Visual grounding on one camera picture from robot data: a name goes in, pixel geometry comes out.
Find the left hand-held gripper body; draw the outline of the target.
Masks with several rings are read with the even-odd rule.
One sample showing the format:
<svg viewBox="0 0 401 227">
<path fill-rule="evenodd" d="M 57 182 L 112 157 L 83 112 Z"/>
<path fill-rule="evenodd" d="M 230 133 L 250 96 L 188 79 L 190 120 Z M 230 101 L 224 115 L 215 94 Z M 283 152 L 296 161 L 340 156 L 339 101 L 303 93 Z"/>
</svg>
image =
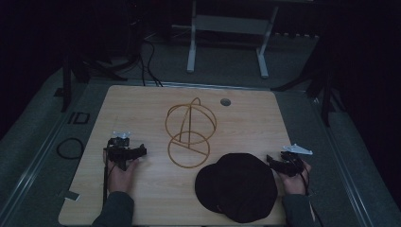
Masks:
<svg viewBox="0 0 401 227">
<path fill-rule="evenodd" d="M 113 137 L 109 139 L 106 147 L 106 157 L 108 160 L 117 164 L 117 166 L 126 171 L 128 168 L 128 161 L 134 160 L 133 149 L 129 148 L 130 145 L 129 131 L 113 133 Z"/>
</svg>

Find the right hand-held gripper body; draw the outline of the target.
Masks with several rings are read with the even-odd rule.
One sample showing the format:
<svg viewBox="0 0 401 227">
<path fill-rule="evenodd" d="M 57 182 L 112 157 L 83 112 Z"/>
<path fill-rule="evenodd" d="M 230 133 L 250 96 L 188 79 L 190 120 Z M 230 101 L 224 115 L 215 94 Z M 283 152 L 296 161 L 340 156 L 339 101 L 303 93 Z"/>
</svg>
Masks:
<svg viewBox="0 0 401 227">
<path fill-rule="evenodd" d="M 283 149 L 284 150 L 280 152 L 280 156 L 283 161 L 283 166 L 280 170 L 280 173 L 286 174 L 290 177 L 302 173 L 304 171 L 304 164 L 299 155 L 312 155 L 313 151 L 298 146 L 297 144 L 283 146 Z"/>
</svg>

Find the black hat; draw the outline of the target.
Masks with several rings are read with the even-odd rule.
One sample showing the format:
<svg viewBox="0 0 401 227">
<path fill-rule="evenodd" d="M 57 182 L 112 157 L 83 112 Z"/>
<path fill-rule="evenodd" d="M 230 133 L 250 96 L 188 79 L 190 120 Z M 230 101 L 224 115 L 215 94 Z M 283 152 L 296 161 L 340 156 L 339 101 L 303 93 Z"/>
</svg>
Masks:
<svg viewBox="0 0 401 227">
<path fill-rule="evenodd" d="M 263 161 L 250 153 L 228 153 L 199 171 L 195 193 L 209 211 L 250 223 L 270 214 L 278 189 L 272 170 Z"/>
</svg>

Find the golden wire hat stand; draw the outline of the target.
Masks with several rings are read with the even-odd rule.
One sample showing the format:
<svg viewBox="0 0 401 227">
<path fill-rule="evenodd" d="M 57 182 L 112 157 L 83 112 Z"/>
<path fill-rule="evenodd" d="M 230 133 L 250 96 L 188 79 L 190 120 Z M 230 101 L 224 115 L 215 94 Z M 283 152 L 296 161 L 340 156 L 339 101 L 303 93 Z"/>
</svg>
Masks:
<svg viewBox="0 0 401 227">
<path fill-rule="evenodd" d="M 217 127 L 215 114 L 198 97 L 191 102 L 172 106 L 165 120 L 169 136 L 167 154 L 171 162 L 183 168 L 204 164 L 211 154 L 209 140 Z"/>
</svg>

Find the person's right hand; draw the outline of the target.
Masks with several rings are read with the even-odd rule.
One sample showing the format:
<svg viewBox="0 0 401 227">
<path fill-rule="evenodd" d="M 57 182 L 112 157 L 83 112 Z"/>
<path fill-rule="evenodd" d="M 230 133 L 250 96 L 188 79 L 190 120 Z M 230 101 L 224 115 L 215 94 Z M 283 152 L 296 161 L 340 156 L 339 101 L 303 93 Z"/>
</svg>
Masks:
<svg viewBox="0 0 401 227">
<path fill-rule="evenodd" d="M 279 173 L 286 194 L 306 195 L 309 187 L 309 171 L 311 165 L 303 162 L 304 170 L 301 174 L 289 177 L 286 174 Z"/>
</svg>

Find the person's left hand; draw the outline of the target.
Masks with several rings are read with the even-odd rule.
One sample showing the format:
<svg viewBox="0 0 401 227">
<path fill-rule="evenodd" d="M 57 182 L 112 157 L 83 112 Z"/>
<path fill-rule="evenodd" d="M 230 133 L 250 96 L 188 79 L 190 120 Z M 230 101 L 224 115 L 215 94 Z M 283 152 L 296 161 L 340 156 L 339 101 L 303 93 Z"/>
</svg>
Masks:
<svg viewBox="0 0 401 227">
<path fill-rule="evenodd" d="M 108 190 L 113 192 L 124 192 L 130 194 L 133 188 L 134 171 L 138 166 L 139 161 L 129 161 L 129 166 L 126 170 L 119 168 L 114 162 L 108 162 Z"/>
</svg>

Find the black tape floor marking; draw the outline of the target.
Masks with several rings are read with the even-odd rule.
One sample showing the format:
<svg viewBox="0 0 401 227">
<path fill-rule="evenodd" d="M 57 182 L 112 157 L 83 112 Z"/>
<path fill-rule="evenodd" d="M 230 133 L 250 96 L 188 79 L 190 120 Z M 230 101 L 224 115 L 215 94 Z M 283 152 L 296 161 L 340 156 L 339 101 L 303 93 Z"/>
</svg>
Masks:
<svg viewBox="0 0 401 227">
<path fill-rule="evenodd" d="M 90 120 L 89 113 L 72 112 L 68 118 L 67 123 L 73 125 L 87 124 Z"/>
</svg>

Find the black tripod stand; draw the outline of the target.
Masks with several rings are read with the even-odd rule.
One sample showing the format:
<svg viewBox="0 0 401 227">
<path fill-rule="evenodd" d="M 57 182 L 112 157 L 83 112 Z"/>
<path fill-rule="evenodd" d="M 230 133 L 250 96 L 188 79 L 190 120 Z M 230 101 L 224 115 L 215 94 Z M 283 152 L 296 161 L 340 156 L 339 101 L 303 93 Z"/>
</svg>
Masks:
<svg viewBox="0 0 401 227">
<path fill-rule="evenodd" d="M 329 111 L 331 106 L 332 88 L 335 81 L 335 66 L 331 61 L 322 63 L 307 62 L 300 76 L 284 85 L 271 88 L 275 92 L 284 92 L 307 80 L 310 81 L 305 93 L 309 98 L 317 98 L 323 94 L 321 118 L 326 127 L 330 126 Z"/>
<path fill-rule="evenodd" d="M 125 78 L 118 76 L 111 70 L 95 61 L 93 58 L 90 58 L 88 55 L 85 55 L 77 50 L 66 50 L 62 57 L 62 113 L 67 111 L 72 101 L 71 76 L 74 75 L 79 82 L 88 82 L 90 79 L 89 75 L 85 71 L 85 64 L 95 68 L 106 78 L 118 81 L 126 81 Z"/>
</svg>

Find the white metal desk frame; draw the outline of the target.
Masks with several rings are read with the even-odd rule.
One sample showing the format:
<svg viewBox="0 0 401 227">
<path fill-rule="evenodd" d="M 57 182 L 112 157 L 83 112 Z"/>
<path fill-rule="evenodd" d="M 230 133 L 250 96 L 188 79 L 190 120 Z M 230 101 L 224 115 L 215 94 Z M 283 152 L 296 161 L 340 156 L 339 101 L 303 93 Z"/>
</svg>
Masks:
<svg viewBox="0 0 401 227">
<path fill-rule="evenodd" d="M 265 60 L 265 51 L 272 33 L 272 28 L 278 13 L 279 7 L 274 6 L 270 13 L 269 19 L 251 19 L 215 16 L 197 13 L 197 0 L 192 0 L 191 9 L 191 27 L 190 27 L 190 46 L 187 58 L 186 72 L 193 73 L 195 71 L 197 44 L 197 32 L 215 31 L 226 33 L 239 33 L 249 35 L 260 35 L 263 42 L 255 49 L 258 61 L 260 76 L 262 79 L 269 77 L 269 70 Z"/>
</svg>

